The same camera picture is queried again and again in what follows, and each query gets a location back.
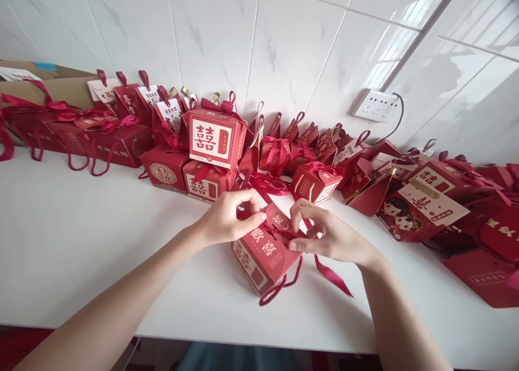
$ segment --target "wall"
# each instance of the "wall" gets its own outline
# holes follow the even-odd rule
[[[397,145],[435,137],[471,160],[519,161],[517,135],[507,133],[519,121],[509,96],[519,9],[510,1],[455,0],[427,33],[389,87],[406,99]],[[348,110],[361,89],[386,83],[440,2],[0,0],[0,58],[121,70],[133,81],[145,69],[152,82],[199,96],[233,90],[245,117],[264,101],[267,125],[272,112],[286,126],[303,110],[306,123],[381,137],[398,114],[381,124]]]

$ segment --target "power cord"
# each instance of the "power cord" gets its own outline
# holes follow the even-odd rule
[[[395,129],[393,129],[393,131],[390,134],[388,134],[386,137],[382,137],[376,143],[372,144],[371,145],[372,147],[374,147],[376,144],[380,143],[382,140],[385,140],[386,138],[391,136],[394,132],[396,132],[396,130],[400,126],[400,123],[402,122],[402,118],[404,117],[404,99],[400,96],[400,94],[398,94],[396,92],[393,92],[393,95],[396,95],[396,97],[400,100],[400,105],[401,105],[401,108],[400,108],[400,119],[398,120],[398,123],[396,124]]]

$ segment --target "power socket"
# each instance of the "power socket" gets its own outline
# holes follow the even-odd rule
[[[399,107],[400,101],[396,95],[364,89],[351,114],[366,120],[387,123],[393,110],[400,110]]]

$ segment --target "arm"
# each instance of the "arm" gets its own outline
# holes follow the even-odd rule
[[[384,370],[452,370],[378,249],[334,214],[307,200],[298,200],[290,215],[295,231],[303,217],[314,221],[307,232],[309,238],[292,240],[290,249],[352,262],[359,267]],[[318,233],[323,236],[316,240],[313,237]]]
[[[253,216],[236,219],[236,207],[250,202]],[[200,249],[235,240],[266,218],[254,190],[224,193],[195,224],[106,289],[53,332],[15,369],[110,369],[139,324],[184,261]]]

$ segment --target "brown cardboard box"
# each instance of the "brown cardboard box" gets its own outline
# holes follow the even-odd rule
[[[56,65],[56,71],[40,69],[35,63],[25,61],[0,61],[0,67],[25,69],[39,77],[54,101],[66,101],[69,105],[81,109],[94,107],[87,81],[98,79],[90,72]],[[9,94],[26,101],[43,105],[44,95],[33,84],[25,81],[7,82],[0,78],[0,94]],[[10,105],[0,102],[2,108]],[[24,145],[11,134],[16,145]]]

